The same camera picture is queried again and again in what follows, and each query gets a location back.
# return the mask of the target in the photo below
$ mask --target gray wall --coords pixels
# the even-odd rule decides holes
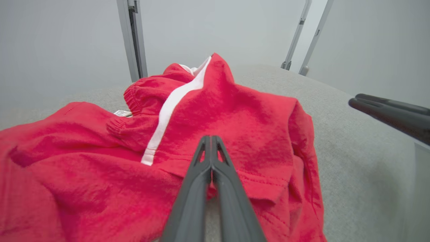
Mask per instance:
[[[429,0],[335,0],[307,76],[430,107],[429,11]]]
[[[281,66],[305,0],[141,1],[148,74],[198,67],[214,52],[230,66]]]
[[[116,0],[0,1],[0,110],[131,83]]]

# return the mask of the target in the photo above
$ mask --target metal frame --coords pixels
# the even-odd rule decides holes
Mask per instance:
[[[306,0],[306,2],[304,3],[304,8],[300,15],[300,21],[297,25],[296,32],[294,33],[293,41],[291,42],[287,57],[285,58],[285,61],[281,65],[282,69],[289,70],[291,67],[291,59],[293,58],[293,54],[297,46],[298,39],[300,38],[301,30],[303,29],[304,21],[306,20],[307,13],[309,12],[311,4],[312,4],[312,0]]]
[[[324,24],[326,23],[327,16],[329,15],[330,9],[332,8],[334,0],[327,0],[326,7],[324,8],[324,12],[322,13],[321,20],[319,21],[318,27],[316,28],[315,35],[310,43],[309,49],[306,53],[306,56],[303,60],[303,64],[301,65],[299,74],[306,76],[309,71],[309,67],[307,64],[309,63],[310,57],[312,55],[313,50],[315,49],[316,43],[318,42],[318,38],[321,35],[321,31],[323,30]]]
[[[143,28],[140,16],[140,0],[128,1],[117,0],[118,14],[120,17],[121,31],[124,38],[124,46],[126,49],[127,61],[129,63],[130,77],[132,82],[140,78],[147,77],[148,71],[146,66],[145,46],[143,42]],[[133,39],[133,32],[130,22],[130,11],[132,7],[135,11],[131,16],[134,20],[135,39]]]

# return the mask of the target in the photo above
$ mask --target gray carpeted surface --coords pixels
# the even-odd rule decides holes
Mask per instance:
[[[232,71],[241,85],[296,97],[312,116],[328,241],[404,241],[415,175],[409,137],[350,108],[350,95],[318,81],[271,66]],[[0,128],[40,120],[71,101],[92,102],[111,112],[127,110],[125,89],[82,93],[42,110],[15,110],[1,117]],[[206,241],[220,241],[216,202],[209,203],[207,215]]]

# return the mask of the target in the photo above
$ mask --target white stripe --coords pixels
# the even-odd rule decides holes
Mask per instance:
[[[206,59],[205,62],[197,69],[193,70],[188,68],[187,69],[181,65],[182,68],[187,70],[188,72],[196,76],[192,81],[189,83],[180,86],[172,91],[172,93],[169,95],[169,97],[164,102],[163,106],[160,110],[160,115],[158,117],[158,125],[155,129],[154,134],[152,135],[151,139],[149,140],[148,146],[145,149],[145,152],[142,156],[141,163],[145,165],[151,166],[154,163],[154,155],[156,150],[158,149],[158,146],[160,145],[161,139],[164,136],[164,132],[166,131],[167,125],[169,124],[170,117],[172,116],[173,110],[178,105],[178,103],[182,100],[182,98],[190,91],[198,90],[203,88],[203,81],[205,77],[206,68],[211,61],[211,56]]]

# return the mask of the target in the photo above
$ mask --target red garment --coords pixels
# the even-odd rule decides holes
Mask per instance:
[[[313,124],[296,99],[235,84],[217,54],[124,97],[132,118],[74,102],[0,132],[0,241],[153,241],[204,135],[224,141],[269,242],[326,241]]]

